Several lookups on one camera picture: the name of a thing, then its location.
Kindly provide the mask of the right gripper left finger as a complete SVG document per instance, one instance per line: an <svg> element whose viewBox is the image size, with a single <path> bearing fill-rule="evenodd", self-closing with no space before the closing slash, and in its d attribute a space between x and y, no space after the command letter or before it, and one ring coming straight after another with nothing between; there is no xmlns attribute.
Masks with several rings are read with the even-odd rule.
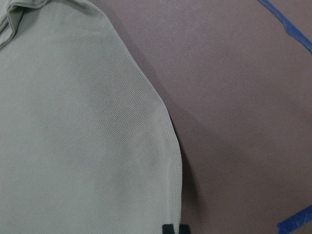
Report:
<svg viewBox="0 0 312 234"><path fill-rule="evenodd" d="M162 225L162 234L174 234L173 224L163 224Z"/></svg>

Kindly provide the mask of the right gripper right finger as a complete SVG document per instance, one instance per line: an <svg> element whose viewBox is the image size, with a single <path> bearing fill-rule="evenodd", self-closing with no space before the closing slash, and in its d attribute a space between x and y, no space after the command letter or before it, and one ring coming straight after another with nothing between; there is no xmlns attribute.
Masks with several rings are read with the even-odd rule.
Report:
<svg viewBox="0 0 312 234"><path fill-rule="evenodd" d="M191 229L187 224L180 224L179 225L179 234L191 234Z"/></svg>

